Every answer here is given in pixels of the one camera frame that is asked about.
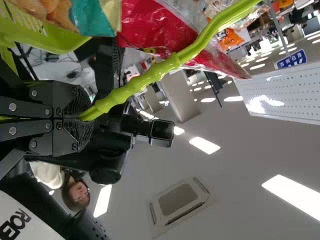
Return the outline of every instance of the green plastic basket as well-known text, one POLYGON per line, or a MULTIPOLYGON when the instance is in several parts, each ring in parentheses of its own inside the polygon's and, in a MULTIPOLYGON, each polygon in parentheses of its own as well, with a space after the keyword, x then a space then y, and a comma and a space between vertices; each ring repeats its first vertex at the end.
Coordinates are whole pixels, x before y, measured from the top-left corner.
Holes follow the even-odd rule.
POLYGON ((6 0, 0 1, 0 46, 13 48, 15 41, 50 53, 66 54, 89 39, 91 37, 42 22, 6 0))

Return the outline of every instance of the screw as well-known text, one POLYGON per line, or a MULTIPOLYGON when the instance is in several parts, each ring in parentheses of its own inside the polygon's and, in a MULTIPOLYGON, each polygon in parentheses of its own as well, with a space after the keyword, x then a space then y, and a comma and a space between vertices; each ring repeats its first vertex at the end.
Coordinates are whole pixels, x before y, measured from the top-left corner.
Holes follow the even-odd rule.
POLYGON ((31 147, 32 147, 33 149, 35 149, 35 148, 37 147, 37 142, 36 142, 36 141, 32 141, 31 147))
POLYGON ((9 109, 12 112, 14 112, 15 110, 17 110, 17 105, 14 102, 12 102, 12 103, 9 104, 9 109))
POLYGON ((32 96, 36 97, 38 92, 37 92, 37 90, 32 90, 31 94, 32 94, 32 96))
POLYGON ((56 129, 58 129, 58 130, 60 130, 60 129, 62 129, 62 123, 60 122, 60 121, 58 121, 57 123, 56 123, 56 129))
POLYGON ((17 128, 15 126, 10 127, 9 133, 11 135, 15 135, 17 133, 17 128))
POLYGON ((75 143, 72 143, 72 150, 76 150, 76 148, 77 148, 77 144, 75 144, 75 143))
POLYGON ((61 111, 60 107, 58 107, 56 109, 56 114, 59 115, 59 116, 62 114, 62 111, 61 111))

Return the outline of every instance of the black metal pole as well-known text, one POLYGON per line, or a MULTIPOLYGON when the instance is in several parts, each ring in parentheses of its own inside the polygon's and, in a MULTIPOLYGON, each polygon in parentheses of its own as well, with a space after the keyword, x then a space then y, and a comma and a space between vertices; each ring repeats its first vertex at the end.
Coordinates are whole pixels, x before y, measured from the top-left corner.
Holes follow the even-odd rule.
POLYGON ((34 78, 36 81, 39 81, 39 78, 37 77, 37 75, 36 75, 36 73, 35 73, 34 69, 32 68, 32 66, 31 66, 30 62, 28 61, 28 59, 27 59, 27 57, 26 57, 26 54, 25 54, 24 50, 22 49, 22 47, 21 47, 20 43, 15 42, 15 45, 16 45, 16 47, 18 48, 18 50, 19 50, 19 52, 20 52, 20 54, 21 54, 21 56, 22 56, 23 60, 25 61, 26 65, 28 66, 28 68, 29 68, 29 70, 30 70, 30 72, 31 72, 31 74, 32 74, 32 76, 33 76, 33 78, 34 78))

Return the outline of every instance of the orange object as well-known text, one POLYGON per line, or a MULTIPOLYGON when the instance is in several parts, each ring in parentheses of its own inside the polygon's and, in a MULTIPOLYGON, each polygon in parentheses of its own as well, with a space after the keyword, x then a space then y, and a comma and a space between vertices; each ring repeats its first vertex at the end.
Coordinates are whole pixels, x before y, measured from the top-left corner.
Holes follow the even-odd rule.
POLYGON ((60 0, 56 9, 46 16, 46 19, 55 22, 58 26, 80 33, 76 26, 69 19, 69 10, 72 4, 69 0, 60 0))
POLYGON ((281 13, 278 1, 274 1, 272 3, 272 7, 273 7, 275 14, 281 13))
POLYGON ((226 36, 223 37, 222 40, 219 42, 223 51, 233 46, 238 46, 245 41, 243 38, 238 36, 238 34, 236 34, 236 32, 231 28, 227 28, 225 30, 225 33, 226 33, 226 36))
POLYGON ((43 4, 46 13, 52 13, 58 6, 60 0, 40 0, 40 3, 43 4))
POLYGON ((279 8, 283 9, 294 4, 294 0, 278 0, 279 8))
POLYGON ((35 18, 46 19, 47 11, 39 0, 10 0, 10 2, 35 18))

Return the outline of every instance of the white ceiling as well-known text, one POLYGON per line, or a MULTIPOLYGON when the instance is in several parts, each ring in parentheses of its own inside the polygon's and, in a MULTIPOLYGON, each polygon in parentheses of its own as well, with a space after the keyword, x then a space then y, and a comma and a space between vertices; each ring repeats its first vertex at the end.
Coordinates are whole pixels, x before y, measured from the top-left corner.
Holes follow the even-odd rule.
MULTIPOLYGON (((211 97, 207 91, 203 97, 211 97)), ((236 96, 226 85, 219 96, 236 96)), ((201 103, 202 114, 179 125, 171 148, 137 143, 123 178, 112 188, 101 217, 112 239, 151 239, 148 201, 172 184, 197 176, 218 203, 160 236, 159 240, 319 239, 319 222, 261 187, 277 174, 320 192, 320 128, 249 116, 243 102, 201 103), (207 155, 188 142, 199 136, 221 149, 207 155)), ((174 119, 169 107, 159 118, 174 119)))

